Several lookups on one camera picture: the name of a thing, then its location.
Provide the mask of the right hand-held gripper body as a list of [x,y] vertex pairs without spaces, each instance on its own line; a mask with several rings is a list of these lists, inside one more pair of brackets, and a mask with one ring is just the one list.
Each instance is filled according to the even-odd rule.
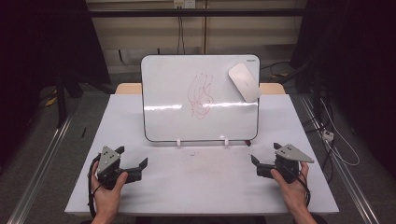
[[299,176],[300,161],[314,162],[311,157],[292,144],[287,144],[275,150],[275,154],[276,157],[273,164],[260,163],[259,168],[257,168],[257,176],[272,178],[271,170],[276,169],[280,172],[284,180],[290,184]]

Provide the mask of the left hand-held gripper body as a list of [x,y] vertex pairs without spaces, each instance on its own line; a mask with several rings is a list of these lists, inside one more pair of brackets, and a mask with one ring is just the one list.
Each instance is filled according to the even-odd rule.
[[140,181],[142,179],[142,172],[138,166],[135,168],[122,169],[120,168],[120,155],[110,147],[104,147],[99,159],[97,177],[99,183],[105,189],[113,189],[117,183],[119,176],[127,173],[128,177],[126,184]]

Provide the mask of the white whiteboard with black rim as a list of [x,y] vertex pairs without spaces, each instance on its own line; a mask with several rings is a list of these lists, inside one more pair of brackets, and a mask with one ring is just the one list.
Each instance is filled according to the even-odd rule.
[[242,55],[149,55],[142,60],[145,136],[149,141],[255,138],[259,99],[247,103],[229,70],[244,63],[260,81],[260,59]]

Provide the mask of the white whiteboard eraser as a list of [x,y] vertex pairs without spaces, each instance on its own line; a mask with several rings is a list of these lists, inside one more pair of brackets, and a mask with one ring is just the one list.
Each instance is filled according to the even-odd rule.
[[232,67],[228,75],[247,103],[253,103],[262,95],[258,81],[244,63]]

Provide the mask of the person's left hand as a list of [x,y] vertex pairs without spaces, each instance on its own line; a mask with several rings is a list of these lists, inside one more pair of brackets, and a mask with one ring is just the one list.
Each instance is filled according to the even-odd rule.
[[98,162],[93,165],[91,174],[92,190],[94,191],[93,197],[96,207],[96,216],[116,217],[120,208],[120,193],[128,177],[128,174],[121,174],[113,189],[105,189],[100,185],[95,175],[97,167]]

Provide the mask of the person's right hand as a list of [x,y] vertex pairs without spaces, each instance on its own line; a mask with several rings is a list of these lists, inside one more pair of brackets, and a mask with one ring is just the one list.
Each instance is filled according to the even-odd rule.
[[280,186],[284,203],[294,218],[309,215],[304,186],[299,182],[288,184],[276,169],[271,170],[271,175]]

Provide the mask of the black metal stand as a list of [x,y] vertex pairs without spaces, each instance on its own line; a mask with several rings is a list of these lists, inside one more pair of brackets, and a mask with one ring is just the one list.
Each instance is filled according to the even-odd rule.
[[78,84],[78,77],[74,73],[59,73],[55,77],[55,84],[58,100],[57,127],[60,128],[64,124],[67,116],[64,92],[67,91],[72,98],[80,98],[83,94],[83,91]]

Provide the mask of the black curtain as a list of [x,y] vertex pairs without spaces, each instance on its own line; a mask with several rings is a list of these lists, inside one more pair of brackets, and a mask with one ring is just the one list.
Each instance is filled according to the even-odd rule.
[[396,178],[396,0],[307,0],[290,65],[322,77],[374,157]]
[[79,97],[109,74],[86,0],[0,0],[0,167],[17,151],[46,87]]

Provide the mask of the aluminium floor rail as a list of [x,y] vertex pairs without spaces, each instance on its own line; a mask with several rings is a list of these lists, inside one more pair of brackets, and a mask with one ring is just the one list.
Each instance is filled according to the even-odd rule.
[[0,204],[10,213],[7,223],[78,224],[80,218],[64,211],[76,174],[63,174],[60,157],[65,135],[74,118],[69,114],[62,125],[57,116],[44,111],[32,119],[26,137],[1,183]]
[[350,167],[357,167],[361,159],[357,154],[356,150],[353,148],[352,145],[345,139],[343,135],[339,133],[336,126],[333,123],[333,118],[331,113],[329,112],[326,104],[319,100],[319,105],[323,107],[324,114],[329,119],[330,126],[333,128],[334,132],[341,137],[341,139],[350,147],[352,152],[355,154],[357,161],[356,162],[349,162],[346,161],[340,154],[339,150],[336,146],[333,146],[333,142],[328,143],[327,141],[322,139],[322,131],[319,128],[324,128],[324,124],[318,119],[318,116],[314,115],[314,104],[311,102],[308,96],[300,96],[300,100],[304,105],[306,113],[308,114],[311,122],[313,123],[314,127],[318,130],[318,137],[325,145],[325,149],[330,154],[330,158],[332,159],[333,167],[337,170],[338,174],[340,175],[341,179],[343,180],[344,185],[346,186],[346,190],[348,191],[351,200],[355,204],[357,210],[359,211],[364,224],[379,224],[379,219],[377,218],[373,207],[370,205],[367,197],[364,195],[361,187],[353,177],[352,173],[350,172]]

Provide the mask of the black horizontal frame bar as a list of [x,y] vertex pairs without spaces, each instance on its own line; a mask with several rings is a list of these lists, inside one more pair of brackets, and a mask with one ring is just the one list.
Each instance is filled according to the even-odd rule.
[[91,10],[93,18],[125,17],[295,17],[303,16],[307,9],[269,8],[269,9],[128,9],[128,10]]

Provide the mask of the white wall socket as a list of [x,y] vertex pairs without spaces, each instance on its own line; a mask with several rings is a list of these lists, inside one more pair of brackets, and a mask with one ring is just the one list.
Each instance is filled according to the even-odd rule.
[[195,0],[173,0],[174,8],[196,8]]

